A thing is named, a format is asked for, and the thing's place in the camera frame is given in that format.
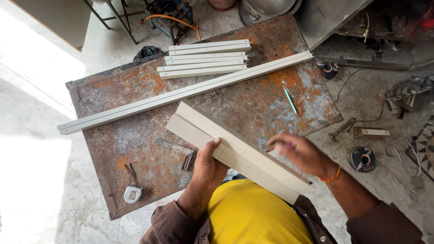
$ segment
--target man's right hand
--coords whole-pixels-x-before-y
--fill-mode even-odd
[[[279,154],[289,158],[299,166],[301,170],[308,174],[316,175],[323,179],[329,179],[338,171],[339,165],[334,163],[304,137],[290,134],[277,134],[273,136],[267,144],[274,144],[274,149]]]

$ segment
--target orange hose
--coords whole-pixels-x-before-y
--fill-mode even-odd
[[[195,27],[195,26],[192,26],[192,25],[190,25],[190,24],[188,24],[188,23],[185,23],[185,22],[182,21],[182,20],[179,20],[179,19],[177,19],[177,18],[175,18],[175,17],[172,17],[172,16],[163,15],[163,14],[153,14],[153,15],[150,15],[150,16],[146,17],[145,21],[147,21],[148,19],[153,18],[153,17],[164,17],[164,18],[169,18],[169,19],[172,19],[172,20],[176,20],[176,21],[178,21],[178,22],[181,22],[181,23],[183,23],[184,25],[186,25],[186,26],[188,26],[188,27],[191,27],[191,28],[193,28],[193,29],[195,29],[195,30],[197,30],[197,31],[200,30],[199,28],[197,28],[197,27]]]
[[[200,19],[197,20],[197,36],[199,37],[199,41],[202,40],[201,35],[199,34],[199,21]]]

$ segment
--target yellow t-shirt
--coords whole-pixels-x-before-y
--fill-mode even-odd
[[[251,180],[219,186],[208,213],[211,244],[312,244],[300,216],[284,200]]]

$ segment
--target rust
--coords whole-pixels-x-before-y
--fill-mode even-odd
[[[211,41],[250,39],[249,66],[308,50],[292,15],[279,16],[210,38]],[[66,87],[79,118],[202,82],[219,75],[161,80],[156,67],[163,55],[126,64],[80,80]],[[297,108],[296,115],[284,93]],[[342,116],[313,60],[245,82],[189,98],[196,106],[263,149],[276,133],[307,135],[337,123]],[[83,131],[112,219],[182,190],[192,177],[181,171],[184,156],[152,144],[157,136],[194,148],[164,127],[178,107],[172,103]],[[132,163],[134,184],[144,194],[134,204],[123,199]]]

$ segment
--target shirt sleeve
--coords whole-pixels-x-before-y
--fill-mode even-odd
[[[354,244],[422,244],[422,232],[397,208],[378,206],[347,222]]]
[[[198,224],[181,210],[175,200],[157,207],[151,217],[151,228],[140,239],[140,244],[193,243]]]

